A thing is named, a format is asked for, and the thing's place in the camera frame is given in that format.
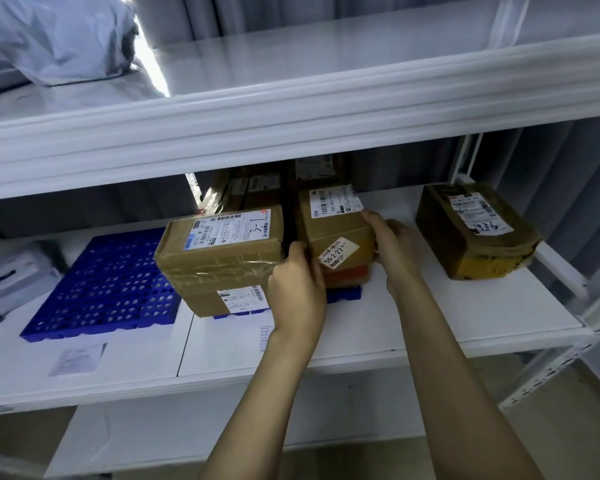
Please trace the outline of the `person's left hand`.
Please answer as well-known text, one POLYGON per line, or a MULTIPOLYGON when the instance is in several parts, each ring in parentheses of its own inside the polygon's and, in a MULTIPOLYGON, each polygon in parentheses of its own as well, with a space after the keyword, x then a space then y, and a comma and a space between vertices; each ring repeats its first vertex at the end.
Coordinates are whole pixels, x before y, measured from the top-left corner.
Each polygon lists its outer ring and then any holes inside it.
POLYGON ((313 290, 304 242, 291 243, 287 258, 270 275, 267 290, 274 331, 286 341, 314 350, 326 320, 327 296, 313 290))

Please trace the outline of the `person's right hand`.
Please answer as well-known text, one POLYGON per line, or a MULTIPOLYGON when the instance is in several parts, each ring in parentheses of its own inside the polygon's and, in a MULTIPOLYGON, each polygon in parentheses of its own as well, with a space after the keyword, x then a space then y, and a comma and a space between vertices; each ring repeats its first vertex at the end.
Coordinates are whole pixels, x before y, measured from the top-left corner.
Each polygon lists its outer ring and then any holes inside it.
POLYGON ((388 236, 376 237, 377 259, 384 268, 389 293, 399 304, 413 297, 422 288, 424 279, 410 228, 396 219, 385 221, 388 236))

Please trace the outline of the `small brown cardboard parcel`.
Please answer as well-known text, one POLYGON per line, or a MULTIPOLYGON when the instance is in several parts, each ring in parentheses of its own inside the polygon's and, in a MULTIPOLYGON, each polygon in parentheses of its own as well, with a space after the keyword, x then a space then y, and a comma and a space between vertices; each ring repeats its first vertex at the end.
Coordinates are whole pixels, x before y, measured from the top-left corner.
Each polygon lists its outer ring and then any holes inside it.
POLYGON ((363 206, 350 184, 301 190, 296 221, 298 236, 321 268, 332 270, 374 262, 376 238, 362 217, 363 206))

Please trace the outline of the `person's right forearm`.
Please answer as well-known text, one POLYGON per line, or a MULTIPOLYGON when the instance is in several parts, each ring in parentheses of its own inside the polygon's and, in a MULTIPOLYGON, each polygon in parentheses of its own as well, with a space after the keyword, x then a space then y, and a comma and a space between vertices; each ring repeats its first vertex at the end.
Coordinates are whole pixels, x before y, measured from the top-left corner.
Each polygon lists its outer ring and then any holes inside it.
POLYGON ((399 311, 436 480, 544 480, 430 291, 387 287, 399 311))

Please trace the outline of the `person's left forearm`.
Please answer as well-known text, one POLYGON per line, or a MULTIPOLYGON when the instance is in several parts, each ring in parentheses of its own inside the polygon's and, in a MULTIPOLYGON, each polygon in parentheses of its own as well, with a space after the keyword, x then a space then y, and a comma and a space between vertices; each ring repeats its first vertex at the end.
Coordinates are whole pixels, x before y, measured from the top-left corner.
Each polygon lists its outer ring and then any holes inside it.
POLYGON ((319 336, 273 331, 197 480, 275 480, 296 393, 319 336))

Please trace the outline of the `red orange box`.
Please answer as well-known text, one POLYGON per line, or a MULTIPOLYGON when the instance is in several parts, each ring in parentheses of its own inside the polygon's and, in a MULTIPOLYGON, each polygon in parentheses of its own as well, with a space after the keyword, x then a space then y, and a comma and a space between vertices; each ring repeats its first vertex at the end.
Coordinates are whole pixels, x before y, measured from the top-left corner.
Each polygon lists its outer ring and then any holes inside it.
POLYGON ((323 267, 324 282, 327 289, 340 289, 362 285, 369 281, 369 265, 332 270, 323 267))

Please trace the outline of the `dark box with white label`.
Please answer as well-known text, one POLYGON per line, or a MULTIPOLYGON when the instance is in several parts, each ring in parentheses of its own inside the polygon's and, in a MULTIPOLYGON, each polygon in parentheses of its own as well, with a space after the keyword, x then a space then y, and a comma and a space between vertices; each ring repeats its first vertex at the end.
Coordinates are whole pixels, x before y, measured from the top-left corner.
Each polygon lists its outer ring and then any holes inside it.
POLYGON ((298 190, 351 183, 351 170, 343 153, 296 159, 290 169, 290 183, 298 190))

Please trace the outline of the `large taped cardboard parcel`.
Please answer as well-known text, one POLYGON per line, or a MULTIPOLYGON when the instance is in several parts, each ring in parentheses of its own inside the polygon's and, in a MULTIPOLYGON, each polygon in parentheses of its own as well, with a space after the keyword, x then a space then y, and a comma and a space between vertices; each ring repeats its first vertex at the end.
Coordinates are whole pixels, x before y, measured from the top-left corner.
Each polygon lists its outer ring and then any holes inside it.
POLYGON ((279 204, 172 220, 154 260, 194 315, 225 317, 270 309, 267 282, 285 259, 279 204))

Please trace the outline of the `dark brown taped parcel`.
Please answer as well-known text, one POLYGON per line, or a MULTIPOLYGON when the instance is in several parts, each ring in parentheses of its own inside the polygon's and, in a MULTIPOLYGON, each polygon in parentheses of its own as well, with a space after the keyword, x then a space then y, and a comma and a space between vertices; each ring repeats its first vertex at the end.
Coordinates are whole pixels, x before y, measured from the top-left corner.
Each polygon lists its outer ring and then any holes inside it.
POLYGON ((425 185, 417 227, 448 277, 502 278, 528 264, 543 238, 489 184, 425 185))

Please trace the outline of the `long dark cardboard box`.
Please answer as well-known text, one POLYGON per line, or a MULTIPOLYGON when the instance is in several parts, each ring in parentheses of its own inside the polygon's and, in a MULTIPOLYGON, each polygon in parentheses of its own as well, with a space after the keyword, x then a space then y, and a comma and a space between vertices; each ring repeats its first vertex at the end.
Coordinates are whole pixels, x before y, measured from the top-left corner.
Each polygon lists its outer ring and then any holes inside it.
POLYGON ((281 204, 282 177, 277 163, 254 164, 196 174, 201 188, 197 215, 264 209, 281 204))

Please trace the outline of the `white metal shelving unit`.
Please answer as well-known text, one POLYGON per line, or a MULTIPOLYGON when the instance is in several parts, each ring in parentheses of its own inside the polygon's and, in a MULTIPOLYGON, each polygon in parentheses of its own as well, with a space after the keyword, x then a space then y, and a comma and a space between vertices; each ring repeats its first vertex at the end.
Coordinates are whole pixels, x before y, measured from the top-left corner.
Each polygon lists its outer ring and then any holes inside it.
POLYGON ((600 116, 600 0, 470 0, 170 49, 179 93, 0 120, 0 199, 600 116))

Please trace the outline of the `grey curtain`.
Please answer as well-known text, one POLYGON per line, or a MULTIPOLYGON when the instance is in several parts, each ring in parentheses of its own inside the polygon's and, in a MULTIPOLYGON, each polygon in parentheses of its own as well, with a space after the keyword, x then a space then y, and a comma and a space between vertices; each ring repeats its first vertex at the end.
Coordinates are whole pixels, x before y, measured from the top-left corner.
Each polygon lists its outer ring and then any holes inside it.
POLYGON ((485 133, 470 172, 533 224, 600 297, 600 117, 485 133))

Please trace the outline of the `white paper label sheet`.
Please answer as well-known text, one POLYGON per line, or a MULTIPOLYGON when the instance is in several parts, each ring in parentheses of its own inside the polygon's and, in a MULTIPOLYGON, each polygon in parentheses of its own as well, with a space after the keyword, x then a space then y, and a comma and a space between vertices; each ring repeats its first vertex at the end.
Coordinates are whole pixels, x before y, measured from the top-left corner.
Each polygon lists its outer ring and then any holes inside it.
POLYGON ((94 372, 107 344, 89 345, 85 347, 65 349, 58 357, 49 377, 89 374, 94 372))

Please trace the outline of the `white grey wrapped parcel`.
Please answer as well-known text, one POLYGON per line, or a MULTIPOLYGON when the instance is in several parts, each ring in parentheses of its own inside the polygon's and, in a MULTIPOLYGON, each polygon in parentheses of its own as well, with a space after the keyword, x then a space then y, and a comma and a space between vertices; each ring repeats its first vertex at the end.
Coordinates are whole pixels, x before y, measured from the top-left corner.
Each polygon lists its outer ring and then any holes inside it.
POLYGON ((15 309, 54 290, 66 263, 55 242, 32 241, 0 251, 0 322, 15 309))

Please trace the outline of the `grey plastic mailer bag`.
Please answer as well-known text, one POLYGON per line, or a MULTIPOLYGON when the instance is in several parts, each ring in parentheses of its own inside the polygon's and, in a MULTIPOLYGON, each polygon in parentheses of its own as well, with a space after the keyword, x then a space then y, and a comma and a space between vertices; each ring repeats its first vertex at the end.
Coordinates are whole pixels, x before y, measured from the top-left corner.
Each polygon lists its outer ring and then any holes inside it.
POLYGON ((120 77, 138 35, 122 0, 0 0, 0 93, 120 77))

